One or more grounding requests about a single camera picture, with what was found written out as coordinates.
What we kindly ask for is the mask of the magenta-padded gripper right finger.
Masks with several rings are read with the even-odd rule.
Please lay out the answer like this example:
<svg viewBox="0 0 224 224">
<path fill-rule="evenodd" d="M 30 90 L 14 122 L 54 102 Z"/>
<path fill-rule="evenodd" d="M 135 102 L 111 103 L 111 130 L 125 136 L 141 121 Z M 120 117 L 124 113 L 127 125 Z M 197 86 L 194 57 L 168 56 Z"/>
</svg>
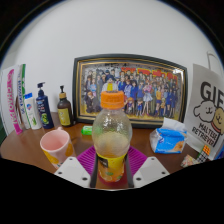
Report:
<svg viewBox="0 0 224 224">
<path fill-rule="evenodd" d="M 128 150 L 126 170 L 130 188 L 140 188 L 169 175 L 156 157 L 147 157 L 134 147 Z"/>
</svg>

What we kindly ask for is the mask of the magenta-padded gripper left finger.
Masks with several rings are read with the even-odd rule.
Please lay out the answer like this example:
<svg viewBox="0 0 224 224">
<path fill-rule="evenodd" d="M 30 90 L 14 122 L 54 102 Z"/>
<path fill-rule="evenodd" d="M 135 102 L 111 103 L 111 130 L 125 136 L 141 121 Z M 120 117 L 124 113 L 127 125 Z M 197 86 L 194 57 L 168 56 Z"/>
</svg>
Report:
<svg viewBox="0 0 224 224">
<path fill-rule="evenodd" d="M 97 180 L 97 155 L 93 146 L 77 157 L 68 157 L 55 175 L 84 188 L 94 188 Z"/>
</svg>

